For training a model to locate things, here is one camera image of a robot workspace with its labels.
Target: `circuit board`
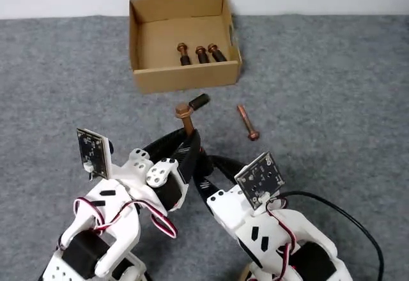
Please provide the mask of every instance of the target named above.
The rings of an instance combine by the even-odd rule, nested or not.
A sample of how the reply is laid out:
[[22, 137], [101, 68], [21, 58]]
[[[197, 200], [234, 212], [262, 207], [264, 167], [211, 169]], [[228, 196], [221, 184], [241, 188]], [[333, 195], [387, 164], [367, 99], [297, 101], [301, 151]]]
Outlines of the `circuit board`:
[[81, 162], [92, 176], [108, 178], [105, 137], [89, 130], [77, 129]]
[[235, 179], [254, 210], [285, 184], [270, 152], [260, 155]]

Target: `screw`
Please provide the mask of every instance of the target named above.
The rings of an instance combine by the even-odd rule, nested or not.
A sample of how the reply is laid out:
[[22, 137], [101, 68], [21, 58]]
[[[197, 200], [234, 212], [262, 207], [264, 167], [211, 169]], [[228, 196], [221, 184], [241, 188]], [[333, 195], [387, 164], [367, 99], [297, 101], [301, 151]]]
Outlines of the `screw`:
[[239, 104], [237, 105], [237, 110], [239, 111], [245, 127], [247, 128], [247, 130], [249, 131], [249, 139], [250, 141], [256, 141], [259, 139], [260, 137], [260, 133], [258, 131], [255, 131], [255, 129], [253, 128], [253, 125], [251, 124], [251, 121], [249, 119], [249, 117], [247, 116], [247, 113], [245, 112], [244, 106]]
[[180, 52], [180, 64], [182, 66], [190, 65], [191, 62], [190, 62], [189, 56], [187, 55], [187, 46], [186, 46], [186, 44], [185, 43], [179, 43], [176, 49], [178, 49], [178, 51]]
[[182, 120], [187, 135], [192, 134], [194, 127], [190, 115], [193, 113], [193, 108], [186, 103], [179, 103], [175, 111], [176, 117]]
[[197, 58], [199, 60], [199, 63], [210, 63], [209, 58], [206, 54], [206, 49], [203, 46], [197, 46], [196, 47], [196, 54]]
[[226, 62], [227, 61], [223, 53], [219, 50], [217, 45], [215, 45], [214, 43], [209, 44], [209, 46], [207, 46], [207, 50], [209, 53], [212, 54], [216, 62]]

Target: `cardboard box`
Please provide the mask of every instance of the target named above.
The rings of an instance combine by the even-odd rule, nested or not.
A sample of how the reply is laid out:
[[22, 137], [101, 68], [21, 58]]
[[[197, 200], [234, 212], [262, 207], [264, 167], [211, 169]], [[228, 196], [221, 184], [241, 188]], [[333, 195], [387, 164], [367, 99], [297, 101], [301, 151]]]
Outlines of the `cardboard box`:
[[[242, 59], [228, 0], [130, 0], [129, 56], [142, 93], [223, 86], [237, 81]], [[178, 43], [191, 65], [181, 66]], [[199, 64], [196, 47], [215, 43], [228, 61]]]

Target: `gray carpet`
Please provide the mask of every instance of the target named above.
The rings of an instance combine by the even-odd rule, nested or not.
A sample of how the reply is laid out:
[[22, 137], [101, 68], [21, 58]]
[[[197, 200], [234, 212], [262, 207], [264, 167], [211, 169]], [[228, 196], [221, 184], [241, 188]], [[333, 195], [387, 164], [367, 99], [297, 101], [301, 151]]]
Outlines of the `gray carpet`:
[[[194, 115], [205, 148], [243, 161], [271, 150], [287, 190], [342, 206], [382, 246], [384, 280], [407, 280], [409, 17], [235, 22], [245, 65], [237, 85], [206, 89], [212, 102]], [[40, 274], [72, 220], [74, 197], [91, 188], [77, 127], [108, 136], [121, 164], [134, 147], [179, 128], [174, 105], [202, 92], [139, 94], [127, 44], [127, 18], [0, 21], [0, 280]], [[247, 140], [238, 103], [259, 141]], [[236, 280], [249, 259], [191, 187], [171, 215], [179, 238], [143, 214], [135, 254], [154, 280]], [[334, 240], [354, 280], [375, 280], [376, 253], [358, 229], [317, 202], [290, 202]]]

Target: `cable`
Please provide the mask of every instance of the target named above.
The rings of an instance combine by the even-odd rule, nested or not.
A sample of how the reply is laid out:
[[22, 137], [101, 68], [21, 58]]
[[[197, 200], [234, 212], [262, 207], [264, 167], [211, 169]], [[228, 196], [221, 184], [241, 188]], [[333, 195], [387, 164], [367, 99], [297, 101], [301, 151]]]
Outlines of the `cable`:
[[273, 281], [281, 281], [281, 279], [283, 278], [283, 276], [284, 276], [285, 273], [286, 273], [287, 265], [288, 265], [288, 263], [289, 263], [289, 255], [290, 255], [290, 253], [291, 253], [289, 246], [290, 246], [290, 244], [287, 243], [286, 246], [285, 246], [285, 248], [284, 248], [284, 253], [283, 253], [283, 255], [282, 255], [282, 268], [281, 268], [281, 273], [280, 273], [280, 275], [279, 275], [278, 277], [275, 277], [275, 278], [273, 279]]
[[268, 201], [266, 202], [266, 211], [267, 211], [267, 214], [269, 214], [271, 217], [274, 217], [274, 218], [278, 221], [279, 226], [282, 227], [282, 228], [288, 233], [288, 236], [291, 238], [291, 249], [290, 249], [289, 252], [292, 254], [293, 251], [294, 251], [294, 249], [295, 249], [295, 245], [297, 244], [297, 238], [295, 237], [295, 234], [293, 233], [293, 231], [291, 231], [291, 229], [290, 229], [285, 223], [283, 223], [281, 220], [279, 220], [279, 219], [273, 214], [273, 212], [270, 211], [270, 209], [268, 208], [268, 205], [269, 205], [270, 203], [271, 203], [271, 200], [268, 200]]
[[379, 258], [379, 270], [378, 270], [378, 281], [382, 281], [383, 278], [383, 271], [384, 271], [384, 261], [383, 261], [383, 253], [382, 253], [382, 249], [379, 246], [378, 242], [373, 238], [373, 236], [371, 235], [371, 233], [369, 233], [369, 231], [355, 218], [353, 218], [350, 214], [348, 214], [347, 212], [345, 212], [343, 209], [341, 209], [339, 206], [336, 206], [335, 204], [333, 204], [332, 202], [317, 196], [315, 194], [309, 193], [309, 192], [303, 192], [303, 191], [293, 191], [293, 192], [284, 192], [280, 195], [278, 195], [277, 197], [272, 198], [271, 200], [274, 199], [285, 199], [286, 197], [292, 196], [292, 195], [301, 195], [301, 196], [306, 196], [306, 197], [310, 197], [313, 198], [317, 201], [320, 201], [324, 204], [326, 204], [327, 206], [330, 206], [331, 208], [333, 208], [334, 210], [336, 210], [338, 213], [344, 215], [348, 220], [350, 220], [354, 225], [356, 225], [358, 227], [358, 229], [360, 229], [365, 236], [371, 241], [372, 245], [375, 247], [376, 249], [376, 253], [378, 254], [378, 258]]
[[104, 216], [101, 213], [101, 211], [96, 206], [94, 206], [91, 201], [87, 200], [84, 197], [78, 197], [73, 202], [73, 212], [75, 216], [77, 215], [80, 203], [86, 204], [95, 212], [94, 217], [96, 220], [96, 226], [94, 227], [94, 230], [99, 231], [100, 233], [103, 233], [108, 227], [115, 224], [120, 219], [121, 213], [126, 207], [130, 206], [131, 204], [136, 203], [136, 204], [141, 204], [142, 206], [147, 207], [151, 211], [151, 220], [156, 228], [158, 228], [159, 230], [161, 230], [163, 233], [165, 233], [171, 238], [177, 237], [178, 230], [173, 225], [173, 223], [165, 215], [163, 215], [157, 208], [155, 208], [150, 203], [144, 200], [131, 200], [131, 201], [124, 203], [124, 205], [122, 205], [122, 207], [117, 212], [117, 214], [114, 216], [114, 218], [108, 223], [105, 223]]
[[151, 220], [153, 224], [155, 225], [156, 228], [161, 230], [163, 233], [168, 235], [171, 238], [176, 238], [178, 235], [178, 230], [176, 227], [173, 225], [173, 223], [165, 216], [163, 215], [158, 209], [156, 209], [154, 206], [152, 206], [150, 203], [144, 201], [144, 200], [131, 200], [126, 202], [124, 205], [122, 205], [121, 209], [117, 212], [115, 217], [107, 224], [100, 225], [95, 228], [97, 231], [104, 231], [111, 225], [115, 224], [118, 219], [120, 219], [122, 211], [130, 206], [131, 204], [141, 204], [142, 206], [146, 206], [150, 211], [151, 211]]
[[77, 215], [78, 207], [81, 202], [87, 204], [96, 213], [94, 217], [96, 219], [97, 225], [103, 225], [105, 223], [104, 216], [101, 211], [96, 206], [94, 206], [91, 201], [84, 197], [78, 197], [76, 198], [76, 200], [74, 200], [72, 204], [74, 215]]

